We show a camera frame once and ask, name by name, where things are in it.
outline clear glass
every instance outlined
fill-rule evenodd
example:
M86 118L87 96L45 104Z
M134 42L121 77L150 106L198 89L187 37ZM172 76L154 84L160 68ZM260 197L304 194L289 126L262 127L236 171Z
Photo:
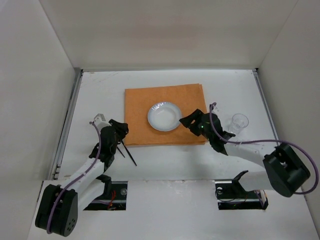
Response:
M237 113L232 117L231 124L229 126L229 132L233 134L239 134L248 125L249 125L248 118L241 113Z

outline white wall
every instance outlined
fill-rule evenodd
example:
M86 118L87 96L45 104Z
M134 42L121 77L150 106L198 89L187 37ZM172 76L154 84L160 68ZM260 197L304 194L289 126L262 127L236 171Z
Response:
M260 66L297 0L40 0L73 66Z
M304 147L320 168L320 0L298 1L258 73L279 137ZM318 233L319 198L320 187L307 195Z
M4 3L0 3L0 238L25 240L57 147L74 70L38 0Z

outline orange towel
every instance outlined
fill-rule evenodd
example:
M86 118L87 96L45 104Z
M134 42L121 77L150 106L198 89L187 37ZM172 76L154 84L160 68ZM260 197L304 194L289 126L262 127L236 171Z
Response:
M172 131L158 131L148 122L149 109L159 102L177 105L186 117L194 110L207 112L204 91L200 84L133 88L125 90L124 121L129 133L126 145L196 145L204 144L206 139L195 136L181 124Z

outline white bowl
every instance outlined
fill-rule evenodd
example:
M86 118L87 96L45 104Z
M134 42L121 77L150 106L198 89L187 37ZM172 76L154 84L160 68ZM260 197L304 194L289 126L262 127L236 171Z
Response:
M162 132L177 128L181 118L182 114L179 107L168 101L153 105L148 112L148 122L151 127Z

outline white table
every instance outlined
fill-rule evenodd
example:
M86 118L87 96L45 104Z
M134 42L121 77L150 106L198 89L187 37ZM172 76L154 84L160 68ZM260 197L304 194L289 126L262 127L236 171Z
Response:
M273 139L274 134L251 70L150 70L85 72L62 160L59 179L73 174L88 158L98 141L89 121L97 113L106 119L124 121L127 88L147 88L182 84L202 84L205 102L217 102L222 127L228 127L236 113L245 114L248 127L244 139ZM215 152L207 143L197 146L129 147L138 166L119 152L106 174L114 181L199 180L233 178L243 170L261 167L237 157Z
M59 179L73 174L97 143L97 134L88 124L97 113L103 113L107 119L124 121L126 88L194 83L203 85L207 106L217 102L224 128L233 114L242 113L248 117L249 126L241 132L240 138L274 138L251 70L86 72ZM129 157L123 158L117 152L106 172L113 181L129 180L127 210L82 212L68 239L318 239L305 199L300 195L285 198L275 191L267 191L269 207L266 211L218 210L212 179L233 178L243 170L260 171L262 168L258 165L217 153L208 143L198 146L140 146L129 147L129 150L137 166ZM46 181L42 190L49 183ZM32 223L28 239L65 238L47 235Z

